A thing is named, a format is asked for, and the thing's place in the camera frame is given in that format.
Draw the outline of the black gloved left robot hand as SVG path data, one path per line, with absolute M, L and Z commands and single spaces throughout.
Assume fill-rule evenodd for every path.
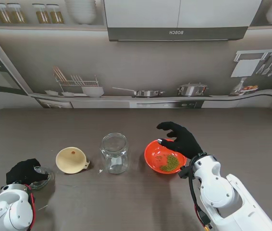
M 41 164 L 35 159 L 27 159 L 17 163 L 6 173 L 6 184 L 20 183 L 30 185 L 33 182 L 39 182 L 48 179 L 48 174 L 38 173 L 35 167 Z

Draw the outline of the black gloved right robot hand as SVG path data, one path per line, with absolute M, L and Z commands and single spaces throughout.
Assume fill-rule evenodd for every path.
M 167 134 L 167 137 L 175 138 L 174 141 L 161 139 L 161 146 L 169 150 L 181 153 L 188 159 L 192 159 L 194 156 L 203 153 L 203 150 L 201 149 L 193 134 L 185 127 L 172 121 L 167 121 L 158 124 L 157 129 L 164 131 L 170 130 L 170 132 Z

